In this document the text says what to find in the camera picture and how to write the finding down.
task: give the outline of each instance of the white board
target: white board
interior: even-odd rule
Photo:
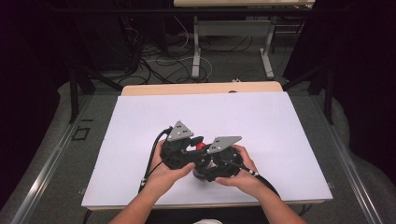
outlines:
[[[82,206],[123,207],[137,194],[157,135],[181,120],[195,136],[242,136],[260,174],[286,203],[332,199],[326,180],[285,92],[120,96]],[[178,180],[156,205],[256,203],[233,187]]]

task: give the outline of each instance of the desk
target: desk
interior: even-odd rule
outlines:
[[[176,7],[275,7],[313,5],[315,0],[175,0]],[[274,35],[276,17],[270,21],[198,21],[194,17],[194,59],[192,77],[199,76],[201,49],[200,35],[266,35],[264,48],[260,49],[264,72],[268,79],[274,79],[274,72],[268,52]]]
[[[137,194],[155,137],[179,119],[205,142],[216,136],[241,135],[238,144],[247,148],[286,203],[332,199],[290,98],[281,90],[276,82],[126,87],[114,109],[82,206],[91,210],[124,207]],[[202,182],[190,174],[178,180],[155,207],[255,204],[254,198],[236,188]]]

